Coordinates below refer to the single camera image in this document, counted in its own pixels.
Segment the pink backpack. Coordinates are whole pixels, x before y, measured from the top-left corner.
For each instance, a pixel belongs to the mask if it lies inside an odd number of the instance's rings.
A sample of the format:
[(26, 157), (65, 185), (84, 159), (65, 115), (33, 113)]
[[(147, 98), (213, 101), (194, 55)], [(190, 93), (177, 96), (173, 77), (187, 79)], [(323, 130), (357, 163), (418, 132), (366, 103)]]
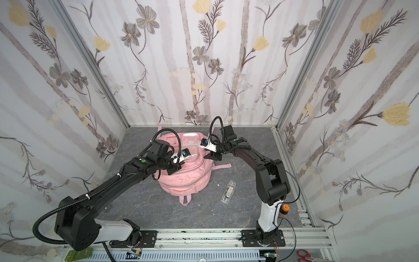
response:
[(215, 165), (211, 159), (205, 159), (207, 152), (200, 147), (200, 142), (207, 135), (201, 132), (179, 133), (183, 149), (191, 155), (186, 158), (181, 170), (169, 175), (166, 170), (157, 171), (153, 178), (158, 180), (161, 188), (172, 196), (178, 197), (183, 206), (187, 206), (192, 195), (204, 189), (211, 178), (211, 173), (218, 169), (231, 168), (231, 164)]

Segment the clear plastic case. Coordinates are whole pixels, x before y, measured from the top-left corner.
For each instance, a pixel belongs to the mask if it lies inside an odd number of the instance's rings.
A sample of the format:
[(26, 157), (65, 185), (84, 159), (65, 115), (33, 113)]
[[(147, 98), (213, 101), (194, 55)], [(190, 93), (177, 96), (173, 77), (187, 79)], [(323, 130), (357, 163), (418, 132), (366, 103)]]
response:
[(228, 204), (230, 202), (231, 197), (234, 194), (236, 188), (236, 182), (234, 180), (230, 180), (226, 186), (226, 189), (221, 197), (221, 202)]

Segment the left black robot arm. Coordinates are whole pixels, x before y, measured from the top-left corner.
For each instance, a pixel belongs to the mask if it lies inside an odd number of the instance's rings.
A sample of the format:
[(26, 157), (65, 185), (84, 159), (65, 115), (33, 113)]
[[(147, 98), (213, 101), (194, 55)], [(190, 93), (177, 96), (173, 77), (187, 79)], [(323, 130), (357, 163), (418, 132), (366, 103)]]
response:
[(75, 199), (66, 197), (60, 206), (38, 218), (32, 228), (38, 240), (53, 245), (68, 244), (75, 251), (83, 251), (94, 243), (118, 247), (136, 247), (143, 240), (140, 227), (128, 219), (99, 221), (98, 215), (117, 197), (157, 171), (173, 174), (181, 169), (181, 138), (175, 135), (177, 146), (156, 136), (142, 152), (126, 162), (120, 171), (97, 188)]

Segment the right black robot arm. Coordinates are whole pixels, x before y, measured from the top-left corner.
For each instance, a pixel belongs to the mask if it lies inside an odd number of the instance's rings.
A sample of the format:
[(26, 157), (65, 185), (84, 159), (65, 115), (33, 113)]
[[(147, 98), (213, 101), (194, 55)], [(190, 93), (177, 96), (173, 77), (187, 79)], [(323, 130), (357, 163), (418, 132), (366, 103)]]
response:
[(220, 116), (212, 120), (208, 138), (203, 139), (200, 146), (208, 152), (206, 159), (221, 161), (224, 155), (231, 153), (254, 170), (256, 191), (262, 201), (255, 238), (259, 246), (268, 247), (274, 244), (275, 254), (278, 254), (279, 240), (282, 236), (279, 229), (282, 222), (278, 217), (280, 214), (287, 215), (289, 205), (297, 202), (301, 196), (299, 187), (297, 197), (286, 202), (287, 195), (291, 193), (288, 177), (297, 181), (295, 176), (285, 169), (281, 159), (271, 159), (262, 155), (245, 138), (238, 137), (231, 125), (223, 124)]

